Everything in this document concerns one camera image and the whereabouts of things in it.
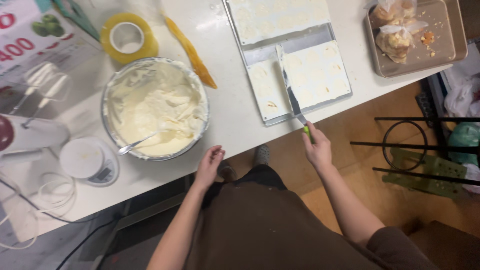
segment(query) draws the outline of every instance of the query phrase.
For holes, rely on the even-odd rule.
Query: green spatula handle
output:
[[[308,138],[310,138],[310,142],[314,144],[315,141],[313,140],[312,135],[310,135],[310,129],[307,126],[304,126],[303,131],[307,134]]]

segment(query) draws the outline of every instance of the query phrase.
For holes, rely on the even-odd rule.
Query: offset spatula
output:
[[[283,82],[285,84],[285,89],[287,90],[287,93],[288,93],[288,99],[290,100],[290,105],[292,106],[292,109],[293,109],[293,114],[303,124],[303,131],[308,135],[311,142],[314,143],[312,136],[310,136],[310,130],[307,127],[307,119],[305,119],[305,117],[300,111],[299,102],[297,101],[297,98],[295,97],[295,94],[292,91],[292,85],[290,85],[287,71],[285,71],[285,60],[283,59],[285,55],[285,51],[283,50],[282,45],[279,45],[279,44],[275,46],[275,50],[276,50],[276,56],[278,57],[278,64],[280,65],[280,70],[282,71],[282,77],[283,77]]]

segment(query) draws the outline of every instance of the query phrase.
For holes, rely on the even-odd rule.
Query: green plastic stool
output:
[[[412,152],[400,148],[392,147],[390,153],[393,156],[393,165],[400,168],[404,160],[419,160],[421,153]],[[456,178],[465,178],[467,168],[439,157],[426,155],[424,161],[420,165],[422,173],[431,175],[440,175]],[[465,192],[462,184],[451,183],[448,181],[433,180],[419,178],[409,175],[401,175],[397,173],[389,173],[382,176],[385,183],[397,184],[409,189],[423,191],[451,199],[458,198],[461,193]]]

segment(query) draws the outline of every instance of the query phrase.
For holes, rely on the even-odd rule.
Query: metal mixing bowl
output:
[[[187,152],[190,148],[192,148],[203,136],[205,130],[208,128],[208,123],[210,120],[210,105],[208,101],[208,96],[205,92],[205,89],[203,87],[202,82],[200,81],[200,78],[195,74],[192,70],[188,69],[182,62],[179,61],[174,61],[171,59],[163,58],[163,57],[147,57],[147,58],[142,58],[138,59],[136,61],[133,61],[127,65],[125,65],[122,69],[120,69],[118,72],[116,72],[112,78],[110,79],[110,82],[105,86],[105,89],[103,90],[102,94],[102,102],[101,102],[101,108],[100,108],[100,113],[102,115],[102,123],[103,126],[105,127],[105,130],[108,133],[108,136],[112,139],[112,141],[118,146],[118,148],[122,148],[125,145],[129,144],[127,143],[121,135],[117,132],[115,129],[115,126],[112,122],[113,118],[118,118],[118,112],[113,106],[113,101],[111,101],[111,93],[114,91],[112,89],[113,86],[115,86],[117,83],[119,83],[122,80],[125,80],[128,76],[131,74],[135,74],[136,70],[146,68],[149,66],[152,66],[155,63],[162,62],[162,63],[168,63],[172,65],[175,68],[178,68],[180,71],[184,72],[186,74],[186,77],[189,78],[191,81],[190,83],[192,84],[193,87],[195,87],[198,91],[202,91],[205,93],[206,97],[206,121],[204,121],[200,133],[198,137],[194,140],[192,140],[186,147],[182,148],[180,151],[166,155],[166,156],[151,156],[151,155],[146,155],[136,149],[133,149],[132,151],[129,152],[129,154],[143,160],[149,160],[149,161],[163,161],[163,160],[170,160],[175,157],[178,157],[185,152]],[[136,83],[142,83],[142,80],[148,80],[148,76],[145,78],[142,78],[138,80]]]

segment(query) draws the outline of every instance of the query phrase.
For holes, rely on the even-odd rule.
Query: gold baking tray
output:
[[[414,35],[415,48],[407,55],[406,64],[393,62],[388,56],[383,56],[382,50],[376,46],[375,38],[380,30],[372,29],[368,16],[374,8],[367,11],[364,22],[375,71],[380,76],[392,78],[451,64],[467,56],[467,40],[458,0],[418,0],[416,18],[428,22],[429,26]],[[429,45],[435,52],[433,57],[430,56],[432,51],[420,40],[423,33],[428,31],[435,35],[435,42]]]

